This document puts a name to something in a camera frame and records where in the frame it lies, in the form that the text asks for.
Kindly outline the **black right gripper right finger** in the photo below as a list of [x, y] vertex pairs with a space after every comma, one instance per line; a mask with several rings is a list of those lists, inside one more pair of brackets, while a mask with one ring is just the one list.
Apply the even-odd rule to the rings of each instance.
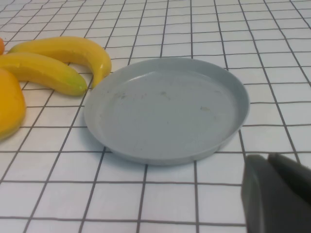
[[311, 170], [284, 155], [272, 153], [268, 162], [288, 187], [304, 201], [311, 200]]

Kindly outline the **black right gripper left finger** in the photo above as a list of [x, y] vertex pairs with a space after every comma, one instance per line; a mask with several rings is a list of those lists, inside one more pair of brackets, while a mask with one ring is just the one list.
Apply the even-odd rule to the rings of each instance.
[[309, 233], [311, 201], [294, 193], [268, 158], [248, 155], [241, 199], [249, 233]]

